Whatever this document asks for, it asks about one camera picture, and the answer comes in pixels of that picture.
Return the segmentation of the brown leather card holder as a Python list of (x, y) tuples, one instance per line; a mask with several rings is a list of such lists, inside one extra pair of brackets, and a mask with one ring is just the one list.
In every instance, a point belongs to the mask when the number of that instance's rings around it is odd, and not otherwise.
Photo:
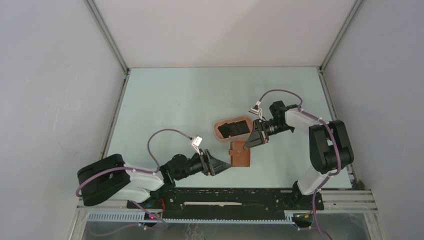
[(246, 141), (231, 141), (228, 154), (230, 156), (230, 164), (235, 168), (248, 168), (251, 166), (251, 150), (245, 149)]

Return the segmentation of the pink oval plastic tray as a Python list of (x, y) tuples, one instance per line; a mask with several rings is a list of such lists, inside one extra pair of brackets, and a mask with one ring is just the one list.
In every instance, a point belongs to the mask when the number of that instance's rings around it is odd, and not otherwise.
[(217, 121), (213, 126), (215, 138), (220, 142), (246, 140), (253, 130), (253, 120), (241, 115)]

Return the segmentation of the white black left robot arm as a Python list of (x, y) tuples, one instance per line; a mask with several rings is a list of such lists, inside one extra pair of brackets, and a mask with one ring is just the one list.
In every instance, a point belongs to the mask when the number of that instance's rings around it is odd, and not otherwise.
[(212, 156), (208, 149), (192, 157), (176, 154), (157, 170), (127, 164), (121, 154), (98, 160), (77, 172), (79, 186), (76, 196), (87, 207), (108, 200), (127, 200), (153, 208), (160, 194), (176, 186), (176, 182), (198, 173), (216, 176), (231, 164)]

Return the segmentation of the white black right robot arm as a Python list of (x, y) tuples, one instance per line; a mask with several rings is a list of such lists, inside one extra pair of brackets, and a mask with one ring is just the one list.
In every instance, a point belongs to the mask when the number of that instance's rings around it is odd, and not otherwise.
[(258, 118), (244, 148), (251, 149), (269, 142), (270, 136), (285, 131), (301, 131), (308, 136), (311, 166), (302, 178), (293, 185), (291, 204), (304, 209), (311, 202), (311, 196), (326, 182), (354, 161), (354, 152), (342, 120), (324, 121), (297, 104), (285, 105), (275, 101), (269, 106), (272, 118)]

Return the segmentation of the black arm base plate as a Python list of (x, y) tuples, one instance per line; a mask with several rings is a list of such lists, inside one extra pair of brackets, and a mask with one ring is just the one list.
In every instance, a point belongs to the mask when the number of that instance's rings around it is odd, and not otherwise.
[(300, 196), (285, 188), (186, 188), (163, 191), (156, 201), (140, 203), (163, 210), (172, 220), (283, 221), (286, 213), (324, 210), (322, 195)]

